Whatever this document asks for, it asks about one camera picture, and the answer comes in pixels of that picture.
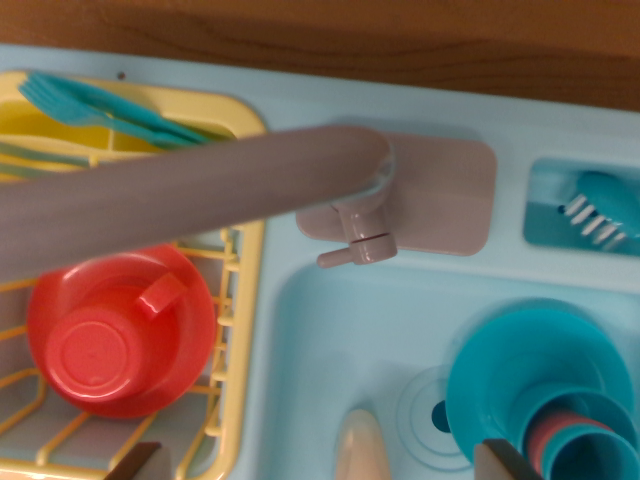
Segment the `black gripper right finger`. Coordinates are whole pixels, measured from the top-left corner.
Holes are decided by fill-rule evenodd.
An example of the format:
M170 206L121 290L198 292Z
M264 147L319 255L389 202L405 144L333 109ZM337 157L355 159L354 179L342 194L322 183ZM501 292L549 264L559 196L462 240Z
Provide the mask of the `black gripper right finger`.
M542 480L505 439L486 439L474 447L475 480Z

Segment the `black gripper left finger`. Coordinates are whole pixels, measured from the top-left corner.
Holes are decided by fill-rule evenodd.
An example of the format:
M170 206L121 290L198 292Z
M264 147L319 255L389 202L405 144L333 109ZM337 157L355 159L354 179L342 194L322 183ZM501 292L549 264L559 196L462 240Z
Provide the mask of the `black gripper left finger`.
M159 442L140 442L108 472L105 480L132 480L161 448Z

